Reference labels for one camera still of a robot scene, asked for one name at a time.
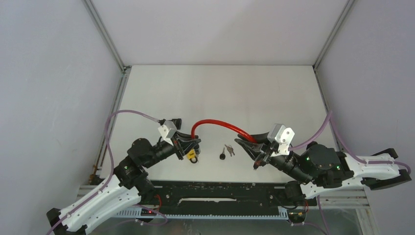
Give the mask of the yellow padlock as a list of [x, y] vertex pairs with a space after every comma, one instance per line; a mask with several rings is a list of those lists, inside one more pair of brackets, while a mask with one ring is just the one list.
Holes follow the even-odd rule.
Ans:
[[198, 155], [196, 153], [196, 151], [194, 149], [190, 150], [186, 157], [188, 158], [188, 160], [192, 163], [192, 164], [196, 164], [198, 163]]

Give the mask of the red cable lock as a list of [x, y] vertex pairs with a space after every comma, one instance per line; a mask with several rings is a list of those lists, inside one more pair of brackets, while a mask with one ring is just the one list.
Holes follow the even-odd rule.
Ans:
[[241, 128], [232, 125], [230, 123], [221, 121], [221, 120], [216, 120], [216, 119], [203, 119], [200, 120], [198, 122], [196, 122], [192, 128], [191, 128], [191, 138], [195, 139], [196, 138], [196, 129], [201, 126], [201, 125], [205, 125], [205, 124], [212, 124], [212, 125], [217, 125], [217, 126], [221, 126], [224, 127], [226, 129], [232, 130], [234, 132], [236, 132], [237, 134], [241, 135], [244, 139], [246, 139], [249, 142], [252, 143], [257, 143], [257, 141], [253, 138], [253, 136], [251, 136], [249, 133], [247, 133], [246, 131], [242, 130]]

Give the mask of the key bunch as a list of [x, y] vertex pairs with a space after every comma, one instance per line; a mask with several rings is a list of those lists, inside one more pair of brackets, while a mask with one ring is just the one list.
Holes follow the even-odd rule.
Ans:
[[226, 144], [225, 144], [225, 148], [226, 148], [226, 150], [228, 151], [228, 153], [229, 153], [229, 155], [230, 155], [231, 157], [235, 155], [235, 153], [234, 153], [234, 149], [232, 148], [232, 146], [231, 146], [231, 145], [226, 145]]

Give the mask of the black key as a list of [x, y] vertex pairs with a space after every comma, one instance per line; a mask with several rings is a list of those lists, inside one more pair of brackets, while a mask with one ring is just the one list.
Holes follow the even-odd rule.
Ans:
[[221, 154], [219, 155], [219, 159], [224, 160], [226, 158], [225, 148], [223, 148]]

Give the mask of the black padlock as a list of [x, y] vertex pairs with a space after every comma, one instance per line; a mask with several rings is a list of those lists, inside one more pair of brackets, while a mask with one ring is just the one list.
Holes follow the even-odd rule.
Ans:
[[181, 129], [181, 126], [182, 126], [182, 119], [181, 118], [173, 118], [173, 119], [171, 119], [171, 121], [176, 126], [177, 130]]

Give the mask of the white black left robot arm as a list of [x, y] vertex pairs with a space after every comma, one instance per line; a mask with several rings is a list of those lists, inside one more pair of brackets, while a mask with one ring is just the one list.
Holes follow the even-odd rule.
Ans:
[[127, 156], [103, 182], [72, 205], [47, 212], [51, 225], [47, 234], [88, 235], [118, 212], [140, 202], [151, 203], [155, 188], [146, 169], [172, 155], [181, 160], [196, 150], [200, 142], [197, 136], [193, 138], [180, 132], [174, 133], [169, 141], [160, 140], [155, 145], [145, 138], [135, 140]]

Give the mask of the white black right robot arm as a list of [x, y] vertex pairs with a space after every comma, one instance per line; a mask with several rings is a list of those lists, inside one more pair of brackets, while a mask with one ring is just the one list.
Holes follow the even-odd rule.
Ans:
[[313, 141], [299, 155], [290, 150], [293, 137], [294, 132], [287, 128], [253, 135], [254, 142], [242, 135], [235, 139], [254, 161], [254, 169], [271, 165], [292, 178], [283, 192], [274, 196], [283, 207], [305, 205], [308, 199], [340, 189], [380, 190], [411, 181], [409, 171], [398, 166], [391, 148], [357, 161], [350, 154]]

